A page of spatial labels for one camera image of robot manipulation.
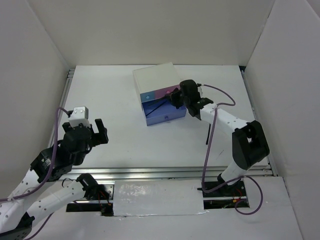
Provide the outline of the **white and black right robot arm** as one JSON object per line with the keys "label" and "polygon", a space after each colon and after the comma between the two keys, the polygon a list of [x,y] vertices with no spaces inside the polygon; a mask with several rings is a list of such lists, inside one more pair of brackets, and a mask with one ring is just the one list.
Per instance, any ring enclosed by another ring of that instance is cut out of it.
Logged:
{"label": "white and black right robot arm", "polygon": [[[164,98],[176,109],[186,107],[192,117],[211,125],[201,177],[201,190],[205,194],[218,190],[221,195],[228,196],[247,171],[270,154],[270,148],[260,122],[257,120],[249,122],[223,110],[222,106],[235,106],[235,100],[232,98],[230,103],[215,103],[202,96],[202,87],[201,83],[196,83],[192,79],[184,80],[178,88],[166,93]],[[205,173],[216,127],[231,137],[232,160],[218,175],[217,186],[208,189],[205,186]]]}

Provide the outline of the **thin black eyeliner brush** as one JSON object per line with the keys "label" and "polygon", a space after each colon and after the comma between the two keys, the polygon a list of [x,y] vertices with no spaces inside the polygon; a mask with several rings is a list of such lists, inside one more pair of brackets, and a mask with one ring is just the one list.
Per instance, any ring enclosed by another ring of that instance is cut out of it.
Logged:
{"label": "thin black eyeliner brush", "polygon": [[152,114],[154,111],[156,111],[157,109],[159,109],[161,106],[163,106],[166,102],[162,102],[161,104],[159,104],[157,107],[155,107],[153,110],[151,110],[150,112],[148,112],[145,116],[149,116],[150,114]]}

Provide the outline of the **purple-blue bottom drawer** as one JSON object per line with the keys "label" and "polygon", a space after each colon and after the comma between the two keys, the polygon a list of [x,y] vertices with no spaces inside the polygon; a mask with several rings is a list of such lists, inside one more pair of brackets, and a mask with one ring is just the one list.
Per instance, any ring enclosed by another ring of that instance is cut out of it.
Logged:
{"label": "purple-blue bottom drawer", "polygon": [[[147,113],[149,113],[151,110],[153,110],[155,107],[157,107],[159,104],[163,102],[165,102],[163,106],[161,106],[152,114],[146,117]],[[152,125],[160,124],[163,122],[183,118],[186,116],[186,113],[187,113],[187,109],[185,106],[181,106],[179,109],[176,109],[168,101],[158,102],[154,105],[149,106],[150,103],[151,101],[143,102],[141,105],[147,126],[152,126]]]}

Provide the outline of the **black fluffy makeup brush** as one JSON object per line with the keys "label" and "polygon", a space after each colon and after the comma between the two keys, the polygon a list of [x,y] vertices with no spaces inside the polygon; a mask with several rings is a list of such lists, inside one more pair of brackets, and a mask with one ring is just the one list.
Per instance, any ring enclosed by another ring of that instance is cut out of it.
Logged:
{"label": "black fluffy makeup brush", "polygon": [[156,99],[156,100],[154,100],[154,101],[151,101],[151,102],[148,104],[148,106],[152,106],[152,105],[154,105],[154,104],[157,104],[157,103],[163,102],[163,101],[169,101],[169,102],[171,103],[171,102],[172,102],[172,97],[169,96],[169,95],[165,95],[165,96],[163,96],[163,97],[161,97],[161,98],[159,98],[159,99]]}

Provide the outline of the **light blue small drawer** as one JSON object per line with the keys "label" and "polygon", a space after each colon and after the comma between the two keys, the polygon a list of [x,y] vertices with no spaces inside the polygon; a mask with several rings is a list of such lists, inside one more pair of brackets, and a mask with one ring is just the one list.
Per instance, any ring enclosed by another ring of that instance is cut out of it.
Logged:
{"label": "light blue small drawer", "polygon": [[140,100],[142,103],[155,100],[155,91],[144,92],[140,94]]}

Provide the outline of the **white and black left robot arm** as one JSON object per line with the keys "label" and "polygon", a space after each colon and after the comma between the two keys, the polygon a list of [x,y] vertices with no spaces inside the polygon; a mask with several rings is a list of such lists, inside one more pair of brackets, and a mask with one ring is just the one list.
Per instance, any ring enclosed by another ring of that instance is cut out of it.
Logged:
{"label": "white and black left robot arm", "polygon": [[40,221],[47,223],[54,212],[80,199],[106,201],[110,194],[89,173],[80,174],[62,189],[45,198],[40,195],[69,173],[73,166],[83,163],[85,156],[98,145],[107,144],[107,129],[96,119],[98,132],[83,123],[71,126],[65,122],[62,140],[44,149],[31,163],[30,169],[6,200],[0,202],[0,238],[2,240],[30,239],[30,232]]}

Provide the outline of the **white mini drawer cabinet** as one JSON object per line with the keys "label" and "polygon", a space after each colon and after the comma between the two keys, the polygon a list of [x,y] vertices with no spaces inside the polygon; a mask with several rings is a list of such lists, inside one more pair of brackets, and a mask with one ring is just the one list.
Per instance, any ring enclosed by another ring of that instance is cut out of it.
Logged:
{"label": "white mini drawer cabinet", "polygon": [[135,91],[138,100],[142,103],[140,94],[167,88],[180,86],[181,79],[172,62],[144,67],[132,71]]}

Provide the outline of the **pink drawer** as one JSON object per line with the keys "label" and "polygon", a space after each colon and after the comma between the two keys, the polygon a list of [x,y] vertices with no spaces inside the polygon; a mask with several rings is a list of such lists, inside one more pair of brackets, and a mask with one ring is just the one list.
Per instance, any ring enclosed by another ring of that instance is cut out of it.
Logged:
{"label": "pink drawer", "polygon": [[171,93],[175,89],[180,89],[180,86],[173,85],[173,86],[157,89],[154,91],[154,97],[155,97],[155,99],[160,99],[160,98],[164,97],[166,94]]}

